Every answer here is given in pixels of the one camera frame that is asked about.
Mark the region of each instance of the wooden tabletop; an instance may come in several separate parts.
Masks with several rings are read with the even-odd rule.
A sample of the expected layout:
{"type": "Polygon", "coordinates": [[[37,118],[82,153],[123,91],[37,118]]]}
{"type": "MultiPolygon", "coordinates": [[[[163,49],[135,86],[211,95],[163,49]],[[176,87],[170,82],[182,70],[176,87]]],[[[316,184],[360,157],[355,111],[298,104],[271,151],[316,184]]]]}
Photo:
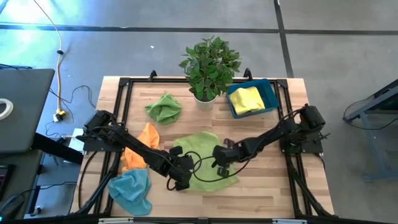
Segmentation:
{"type": "MultiPolygon", "coordinates": [[[[104,77],[98,110],[113,111],[116,92],[120,77],[104,77]]],[[[304,80],[288,78],[290,99],[293,110],[308,103],[304,80]]],[[[170,149],[175,139],[185,137],[199,131],[209,131],[216,134],[220,140],[230,138],[238,141],[244,138],[258,136],[273,128],[278,122],[277,110],[233,119],[225,96],[218,97],[213,110],[200,111],[196,109],[195,100],[188,91],[187,83],[135,83],[132,89],[127,128],[130,134],[138,136],[148,122],[153,123],[160,134],[160,149],[170,149]],[[171,93],[182,105],[182,113],[178,121],[168,125],[159,125],[151,120],[144,107],[155,103],[164,93],[171,93]]],[[[124,106],[123,93],[119,112],[119,121],[124,106]]],[[[286,114],[284,94],[281,92],[282,107],[286,114]]],[[[81,165],[83,169],[87,158],[81,165]]],[[[321,160],[314,156],[303,154],[303,164],[308,188],[326,211],[333,213],[328,184],[321,160]]],[[[81,186],[82,203],[97,187],[104,153],[99,152],[88,165],[81,186]]],[[[236,169],[243,164],[235,163],[236,169]]],[[[248,166],[238,174],[239,182],[227,189],[212,193],[176,192],[166,189],[165,177],[149,169],[152,187],[147,199],[152,203],[150,217],[226,217],[226,218],[293,218],[292,199],[286,162],[280,152],[279,142],[274,142],[264,148],[248,166]]],[[[298,188],[300,208],[304,211],[302,193],[298,188]]],[[[108,191],[104,191],[101,211],[104,209],[108,191]]],[[[77,188],[71,212],[78,210],[77,188]]],[[[131,216],[116,202],[113,203],[112,216],[131,216]]]]}

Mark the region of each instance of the blue cloth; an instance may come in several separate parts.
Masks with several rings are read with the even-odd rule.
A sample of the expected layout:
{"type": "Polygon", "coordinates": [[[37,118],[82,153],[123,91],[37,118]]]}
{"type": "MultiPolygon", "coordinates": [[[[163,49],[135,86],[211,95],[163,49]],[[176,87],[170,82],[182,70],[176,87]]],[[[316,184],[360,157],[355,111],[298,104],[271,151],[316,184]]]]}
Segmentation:
{"type": "Polygon", "coordinates": [[[147,169],[133,169],[108,183],[109,194],[131,215],[148,215],[152,204],[145,198],[150,189],[147,169]]]}

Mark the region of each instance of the cloth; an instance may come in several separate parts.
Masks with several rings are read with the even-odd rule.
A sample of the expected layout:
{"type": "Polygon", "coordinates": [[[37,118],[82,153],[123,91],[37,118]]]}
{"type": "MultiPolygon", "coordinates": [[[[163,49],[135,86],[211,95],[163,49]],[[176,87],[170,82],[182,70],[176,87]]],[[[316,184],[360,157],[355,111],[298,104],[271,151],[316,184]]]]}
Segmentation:
{"type": "Polygon", "coordinates": [[[248,111],[263,110],[266,107],[261,99],[260,93],[255,86],[249,88],[238,88],[229,94],[236,114],[244,114],[248,111]]]}
{"type": "MultiPolygon", "coordinates": [[[[194,151],[197,152],[201,158],[211,156],[216,145],[221,145],[218,137],[215,134],[206,131],[192,134],[174,141],[174,146],[181,146],[184,154],[188,151],[194,151]]],[[[194,153],[189,153],[188,155],[192,156],[193,163],[196,163],[196,161],[199,160],[199,157],[194,153]]],[[[214,161],[215,159],[203,160],[200,168],[195,174],[203,180],[215,180],[221,178],[217,174],[218,166],[214,168],[211,167],[214,161]]],[[[235,172],[233,167],[230,167],[228,170],[230,174],[235,172]]],[[[227,179],[208,183],[200,181],[194,175],[192,175],[189,181],[190,188],[187,190],[214,192],[233,185],[238,181],[239,180],[236,176],[232,176],[227,179]]]]}
{"type": "Polygon", "coordinates": [[[108,183],[110,196],[131,215],[148,215],[152,204],[146,199],[150,189],[147,169],[133,169],[108,183]]]}
{"type": "MultiPolygon", "coordinates": [[[[147,123],[137,139],[150,148],[159,149],[159,133],[153,124],[147,123]]],[[[144,159],[128,147],[125,148],[120,161],[123,164],[122,172],[131,169],[144,169],[147,166],[144,159]]]]}
{"type": "Polygon", "coordinates": [[[170,124],[180,116],[181,105],[170,93],[166,93],[158,102],[145,106],[145,110],[148,116],[159,124],[170,124]]]}

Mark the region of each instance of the concrete floor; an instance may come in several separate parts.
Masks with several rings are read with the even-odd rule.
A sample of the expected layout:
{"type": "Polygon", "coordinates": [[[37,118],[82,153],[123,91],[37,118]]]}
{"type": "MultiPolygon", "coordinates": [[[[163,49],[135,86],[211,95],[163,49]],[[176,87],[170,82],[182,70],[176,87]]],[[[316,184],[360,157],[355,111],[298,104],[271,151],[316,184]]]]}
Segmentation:
{"type": "MultiPolygon", "coordinates": [[[[179,1],[115,0],[39,1],[56,24],[111,27],[201,27],[277,29],[272,0],[179,1]]],[[[396,8],[390,0],[280,0],[286,29],[321,30],[398,30],[396,8]]],[[[9,0],[0,14],[0,23],[49,24],[31,1],[9,0]]],[[[65,58],[61,65],[62,96],[70,99],[73,89],[88,85],[96,102],[104,75],[182,75],[177,64],[187,45],[211,33],[181,32],[61,32],[65,58]]],[[[286,77],[279,34],[217,34],[230,41],[256,77],[286,77]]],[[[0,30],[0,63],[55,68],[58,38],[54,31],[0,30]]],[[[362,175],[375,172],[365,133],[347,126],[341,117],[354,101],[368,97],[397,78],[398,35],[287,35],[294,77],[304,78],[311,104],[317,106],[325,121],[323,142],[326,176],[335,213],[344,218],[396,223],[398,220],[398,179],[364,183],[362,175]]],[[[51,121],[56,99],[49,95],[38,132],[51,121]]],[[[70,105],[75,122],[52,124],[50,133],[71,134],[92,114],[87,91],[78,90],[70,105]]],[[[391,117],[375,119],[381,126],[391,117]]],[[[391,133],[393,124],[376,133],[384,151],[396,148],[391,133]]],[[[396,164],[397,154],[388,154],[396,164]]],[[[79,167],[56,167],[46,157],[48,172],[41,184],[76,181],[79,167]],[[60,172],[68,170],[66,177],[60,172]]],[[[47,205],[53,195],[58,206],[43,216],[68,212],[73,189],[43,191],[38,204],[47,205]]]]}

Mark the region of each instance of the potted plant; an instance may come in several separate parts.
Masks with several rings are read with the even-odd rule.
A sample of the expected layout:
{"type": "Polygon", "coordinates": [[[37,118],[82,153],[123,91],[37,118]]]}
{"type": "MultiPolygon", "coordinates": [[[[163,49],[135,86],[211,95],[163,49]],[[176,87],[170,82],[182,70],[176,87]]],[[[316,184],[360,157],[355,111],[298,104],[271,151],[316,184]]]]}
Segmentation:
{"type": "Polygon", "coordinates": [[[233,82],[235,72],[241,65],[239,52],[231,50],[228,42],[214,36],[202,39],[204,42],[195,44],[193,49],[185,50],[187,59],[180,63],[187,75],[189,91],[193,93],[197,106],[201,110],[210,110],[217,96],[227,92],[233,82]]]}

